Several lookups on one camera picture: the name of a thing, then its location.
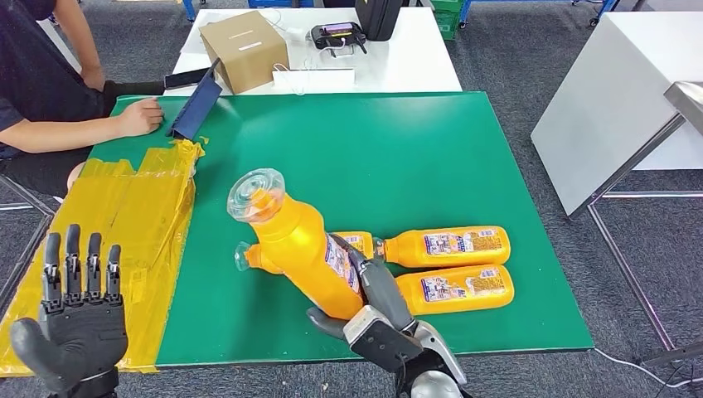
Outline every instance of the yellow bottle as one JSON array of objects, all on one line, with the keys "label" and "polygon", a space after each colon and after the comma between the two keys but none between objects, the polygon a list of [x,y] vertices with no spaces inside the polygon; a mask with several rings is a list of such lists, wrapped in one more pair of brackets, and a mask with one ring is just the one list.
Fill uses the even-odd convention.
[{"label": "yellow bottle", "polygon": [[395,282],[413,315],[497,308],[515,296],[502,265],[433,269],[401,275]]},{"label": "yellow bottle", "polygon": [[500,226],[439,228],[377,240],[376,252],[407,268],[505,264],[510,241]]},{"label": "yellow bottle", "polygon": [[[374,256],[373,237],[368,232],[352,231],[352,232],[333,232],[341,238],[349,242],[357,250],[366,256],[367,259]],[[237,269],[244,271],[249,268],[263,269],[271,274],[282,274],[283,271],[269,260],[265,255],[261,254],[259,245],[249,245],[241,242],[235,251],[235,264]]]},{"label": "yellow bottle", "polygon": [[232,187],[227,211],[251,225],[260,254],[327,315],[350,319],[361,309],[359,279],[346,251],[325,233],[314,207],[285,193],[280,172],[248,172]]}]

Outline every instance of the robotic hand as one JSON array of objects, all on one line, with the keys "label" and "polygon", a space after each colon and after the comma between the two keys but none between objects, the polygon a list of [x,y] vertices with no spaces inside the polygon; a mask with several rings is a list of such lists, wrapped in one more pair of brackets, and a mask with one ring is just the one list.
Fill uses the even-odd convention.
[{"label": "robotic hand", "polygon": [[397,396],[470,398],[456,357],[432,325],[410,314],[385,262],[369,260],[343,238],[332,238],[358,271],[367,305],[349,322],[310,308],[310,321],[320,331],[346,340],[352,351],[368,361],[395,373]]},{"label": "robotic hand", "polygon": [[116,396],[115,364],[127,351],[124,306],[119,293],[118,245],[112,246],[105,267],[105,293],[100,291],[100,234],[90,236],[85,288],[81,289],[80,228],[66,233],[63,294],[59,271],[61,235],[46,240],[41,274],[43,298],[39,323],[17,320],[11,329],[12,349],[56,398]]}]

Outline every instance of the black case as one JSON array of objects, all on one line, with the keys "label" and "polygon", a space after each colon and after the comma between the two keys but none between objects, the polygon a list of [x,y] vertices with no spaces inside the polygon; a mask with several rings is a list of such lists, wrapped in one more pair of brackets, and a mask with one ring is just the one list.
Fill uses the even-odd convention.
[{"label": "black case", "polygon": [[403,0],[356,0],[356,15],[366,39],[386,41],[393,36]]}]

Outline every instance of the yellow tape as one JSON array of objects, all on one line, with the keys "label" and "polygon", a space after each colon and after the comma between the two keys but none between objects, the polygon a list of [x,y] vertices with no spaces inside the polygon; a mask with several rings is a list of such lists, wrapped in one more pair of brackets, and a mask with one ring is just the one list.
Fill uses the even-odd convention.
[{"label": "yellow tape", "polygon": [[[109,247],[122,245],[120,276],[129,347],[118,364],[120,370],[156,371],[192,215],[193,168],[203,154],[199,143],[186,140],[172,148],[150,148],[136,173],[125,160],[90,159],[51,223],[50,231],[62,235],[68,225],[79,224],[81,250],[87,248],[92,232],[102,233],[103,264]],[[0,323],[3,376],[31,375],[15,357],[9,336],[12,322],[37,317],[43,257],[42,245]]]}]

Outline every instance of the green table surface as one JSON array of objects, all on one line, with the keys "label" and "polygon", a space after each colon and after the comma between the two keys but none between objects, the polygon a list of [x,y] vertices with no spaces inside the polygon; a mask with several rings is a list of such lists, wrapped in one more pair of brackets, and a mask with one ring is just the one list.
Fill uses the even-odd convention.
[{"label": "green table surface", "polygon": [[[120,99],[114,112],[134,100]],[[91,157],[127,158],[138,167],[147,148],[169,145],[167,128],[186,100],[161,98],[163,127],[98,145]],[[512,245],[512,303],[422,317],[455,353],[593,346],[484,93],[222,97],[199,134],[210,141],[197,164],[157,366],[355,357],[313,328],[305,316],[310,301],[285,277],[235,268],[236,245],[256,239],[225,202],[237,179],[258,167],[278,169],[287,192],[315,206],[328,231],[388,238],[412,229],[503,226]]]}]

